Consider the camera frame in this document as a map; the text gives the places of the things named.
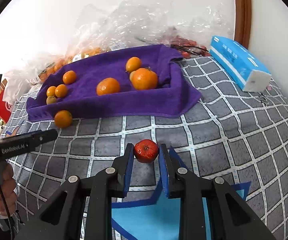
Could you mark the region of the blue tissue pack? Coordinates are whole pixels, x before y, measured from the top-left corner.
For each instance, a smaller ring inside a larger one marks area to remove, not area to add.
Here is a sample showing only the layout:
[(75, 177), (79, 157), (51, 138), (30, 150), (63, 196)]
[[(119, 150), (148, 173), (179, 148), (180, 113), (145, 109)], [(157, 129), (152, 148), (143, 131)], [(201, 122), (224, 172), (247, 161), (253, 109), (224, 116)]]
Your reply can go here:
[(209, 53), (244, 92), (263, 92), (271, 80), (266, 66), (244, 46), (226, 37), (213, 36)]

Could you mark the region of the large bumpy orange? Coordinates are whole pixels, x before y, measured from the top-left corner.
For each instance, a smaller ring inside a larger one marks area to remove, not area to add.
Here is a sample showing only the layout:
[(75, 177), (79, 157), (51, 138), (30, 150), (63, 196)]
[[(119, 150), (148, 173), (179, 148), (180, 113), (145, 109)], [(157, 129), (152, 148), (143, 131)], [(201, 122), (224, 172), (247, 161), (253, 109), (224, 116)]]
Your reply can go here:
[(67, 71), (63, 76), (62, 76), (62, 81), (66, 85), (70, 85), (74, 83), (77, 79), (77, 74), (73, 70)]

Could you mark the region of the small yellow green fruit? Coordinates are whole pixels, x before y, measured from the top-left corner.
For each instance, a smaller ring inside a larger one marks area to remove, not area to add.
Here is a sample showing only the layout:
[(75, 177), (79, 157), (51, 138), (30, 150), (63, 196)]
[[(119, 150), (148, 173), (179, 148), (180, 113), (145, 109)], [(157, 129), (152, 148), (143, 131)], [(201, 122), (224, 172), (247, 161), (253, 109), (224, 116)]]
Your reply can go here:
[(133, 76), (134, 76), (135, 72), (136, 72), (136, 71), (132, 71), (132, 72), (129, 74), (129, 79), (130, 79), (131, 82), (132, 82), (132, 80), (133, 80)]

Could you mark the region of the olive brown small fruit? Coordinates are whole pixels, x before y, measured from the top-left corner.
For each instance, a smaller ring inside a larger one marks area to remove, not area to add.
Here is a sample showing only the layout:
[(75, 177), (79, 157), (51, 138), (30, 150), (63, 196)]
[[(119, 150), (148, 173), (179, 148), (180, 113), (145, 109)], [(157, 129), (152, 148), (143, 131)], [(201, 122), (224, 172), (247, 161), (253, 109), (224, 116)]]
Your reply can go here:
[(48, 96), (46, 99), (46, 104), (50, 105), (50, 104), (56, 103), (56, 101), (57, 101), (57, 98), (55, 96)]

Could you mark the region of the red paper shopping bag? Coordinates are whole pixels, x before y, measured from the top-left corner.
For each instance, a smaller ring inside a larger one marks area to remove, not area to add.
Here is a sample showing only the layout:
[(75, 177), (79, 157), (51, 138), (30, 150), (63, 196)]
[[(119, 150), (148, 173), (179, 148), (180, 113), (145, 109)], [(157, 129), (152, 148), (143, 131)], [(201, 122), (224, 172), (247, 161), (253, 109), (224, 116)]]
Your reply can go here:
[(0, 92), (0, 118), (7, 123), (12, 113), (12, 105), (3, 101), (4, 91)]

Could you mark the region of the bag of red tomatoes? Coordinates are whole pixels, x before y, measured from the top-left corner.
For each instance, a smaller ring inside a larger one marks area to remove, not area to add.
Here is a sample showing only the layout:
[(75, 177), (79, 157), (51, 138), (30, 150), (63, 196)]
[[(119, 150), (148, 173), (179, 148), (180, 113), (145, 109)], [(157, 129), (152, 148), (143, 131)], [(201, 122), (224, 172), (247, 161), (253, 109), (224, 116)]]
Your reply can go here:
[(169, 47), (178, 44), (205, 47), (210, 51), (213, 36), (234, 37), (234, 22), (229, 20), (223, 8), (223, 3), (208, 6), (200, 15), (168, 27), (159, 42)]

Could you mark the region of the brown wooden door frame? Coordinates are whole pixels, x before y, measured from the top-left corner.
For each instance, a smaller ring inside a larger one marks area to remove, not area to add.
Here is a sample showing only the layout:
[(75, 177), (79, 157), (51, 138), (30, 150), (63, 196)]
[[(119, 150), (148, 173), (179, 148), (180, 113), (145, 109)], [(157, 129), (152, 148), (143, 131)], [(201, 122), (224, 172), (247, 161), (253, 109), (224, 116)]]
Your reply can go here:
[(248, 49), (252, 24), (252, 0), (235, 0), (234, 40)]

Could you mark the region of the small red tomato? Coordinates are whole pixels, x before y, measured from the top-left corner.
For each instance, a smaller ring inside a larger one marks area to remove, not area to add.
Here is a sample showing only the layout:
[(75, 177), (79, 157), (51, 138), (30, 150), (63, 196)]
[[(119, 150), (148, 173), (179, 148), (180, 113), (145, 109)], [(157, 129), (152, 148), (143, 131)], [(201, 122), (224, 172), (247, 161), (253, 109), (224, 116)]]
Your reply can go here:
[(158, 145), (149, 139), (144, 139), (134, 146), (134, 156), (140, 163), (152, 163), (159, 154)]

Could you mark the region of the medium orange mandarin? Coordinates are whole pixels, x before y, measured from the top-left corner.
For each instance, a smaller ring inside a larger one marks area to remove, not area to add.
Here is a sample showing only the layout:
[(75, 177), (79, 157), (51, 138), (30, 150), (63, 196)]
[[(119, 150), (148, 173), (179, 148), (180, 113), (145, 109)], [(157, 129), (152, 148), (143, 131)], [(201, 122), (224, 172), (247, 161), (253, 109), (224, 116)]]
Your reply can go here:
[(96, 94), (98, 96), (106, 94), (114, 94), (118, 93), (119, 91), (120, 91), (120, 83), (112, 77), (103, 79), (101, 82), (98, 83), (96, 87)]

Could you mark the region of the oval yellow kumquat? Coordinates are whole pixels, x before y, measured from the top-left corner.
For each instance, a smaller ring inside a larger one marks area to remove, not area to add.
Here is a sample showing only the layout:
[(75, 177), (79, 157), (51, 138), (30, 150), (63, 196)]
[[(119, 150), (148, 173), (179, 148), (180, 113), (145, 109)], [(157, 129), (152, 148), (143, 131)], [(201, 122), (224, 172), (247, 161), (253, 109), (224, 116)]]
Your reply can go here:
[(138, 57), (131, 57), (126, 62), (126, 72), (131, 73), (133, 71), (136, 71), (142, 66), (142, 62), (140, 58)]

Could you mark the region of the purple towel lined tray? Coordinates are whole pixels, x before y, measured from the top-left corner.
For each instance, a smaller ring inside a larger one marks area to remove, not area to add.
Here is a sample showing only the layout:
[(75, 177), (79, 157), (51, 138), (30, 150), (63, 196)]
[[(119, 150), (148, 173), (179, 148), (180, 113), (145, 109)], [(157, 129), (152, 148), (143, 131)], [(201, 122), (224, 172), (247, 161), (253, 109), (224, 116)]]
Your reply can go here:
[[(133, 87), (125, 70), (126, 62), (133, 56), (157, 74), (155, 89)], [(74, 118), (127, 115), (177, 118), (201, 98), (177, 64), (181, 58), (176, 50), (157, 44), (110, 51), (67, 64), (46, 79), (35, 99), (27, 99), (28, 119), (51, 120), (61, 110), (69, 111)], [(64, 98), (48, 105), (48, 88), (61, 85), (64, 74), (70, 70), (76, 73), (76, 81), (67, 85)]]

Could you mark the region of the small round orange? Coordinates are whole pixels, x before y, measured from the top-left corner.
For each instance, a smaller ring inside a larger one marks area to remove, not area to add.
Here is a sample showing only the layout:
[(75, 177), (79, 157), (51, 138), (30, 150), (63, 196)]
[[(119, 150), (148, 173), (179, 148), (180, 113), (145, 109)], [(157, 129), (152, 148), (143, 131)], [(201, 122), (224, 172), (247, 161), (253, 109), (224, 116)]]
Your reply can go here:
[(58, 128), (67, 128), (72, 124), (72, 114), (66, 110), (58, 111), (54, 123)]

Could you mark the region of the bag of kumquats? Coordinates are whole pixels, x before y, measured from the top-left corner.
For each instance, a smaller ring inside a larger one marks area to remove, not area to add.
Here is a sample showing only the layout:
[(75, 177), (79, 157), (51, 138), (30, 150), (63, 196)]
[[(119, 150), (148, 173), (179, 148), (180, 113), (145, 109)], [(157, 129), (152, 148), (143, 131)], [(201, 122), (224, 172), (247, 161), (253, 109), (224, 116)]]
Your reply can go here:
[(124, 48), (169, 45), (174, 28), (167, 22), (170, 3), (123, 0), (112, 12), (84, 7), (72, 32), (66, 56), (82, 58)]

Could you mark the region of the grey checked table cloth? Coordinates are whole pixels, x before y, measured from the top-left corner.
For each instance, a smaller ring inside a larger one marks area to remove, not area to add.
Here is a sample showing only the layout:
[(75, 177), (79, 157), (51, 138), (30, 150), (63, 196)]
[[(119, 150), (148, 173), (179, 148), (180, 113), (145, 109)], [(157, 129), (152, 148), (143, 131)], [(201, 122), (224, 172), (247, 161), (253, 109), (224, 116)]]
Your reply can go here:
[(23, 224), (69, 176), (94, 176), (128, 143), (151, 139), (174, 148), (197, 175), (217, 176), (240, 191), (276, 239), (288, 239), (288, 104), (271, 81), (243, 92), (212, 57), (181, 61), (184, 77), (202, 93), (187, 113), (169, 119), (118, 116), (76, 119), (57, 140), (10, 160)]

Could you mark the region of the white plastic bag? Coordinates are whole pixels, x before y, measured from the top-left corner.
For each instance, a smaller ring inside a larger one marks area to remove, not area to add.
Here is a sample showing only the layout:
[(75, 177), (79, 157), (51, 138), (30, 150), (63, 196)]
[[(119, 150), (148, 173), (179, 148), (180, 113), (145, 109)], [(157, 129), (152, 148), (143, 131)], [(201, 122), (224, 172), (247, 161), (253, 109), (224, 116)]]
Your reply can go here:
[(31, 85), (24, 76), (19, 74), (9, 74), (5, 78), (7, 84), (2, 100), (10, 105), (14, 105), (23, 94), (26, 94), (30, 90)]

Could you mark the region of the bag of small oranges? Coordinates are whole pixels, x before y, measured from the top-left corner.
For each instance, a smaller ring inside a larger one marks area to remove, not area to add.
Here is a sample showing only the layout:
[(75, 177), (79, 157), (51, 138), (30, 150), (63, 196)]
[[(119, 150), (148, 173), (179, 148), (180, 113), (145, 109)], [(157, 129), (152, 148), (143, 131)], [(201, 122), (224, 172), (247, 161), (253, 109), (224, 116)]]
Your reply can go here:
[(47, 55), (25, 63), (22, 68), (14, 69), (4, 77), (7, 81), (23, 80), (31, 85), (43, 83), (50, 74), (55, 73), (55, 66), (64, 66), (72, 62), (73, 56), (65, 55)]

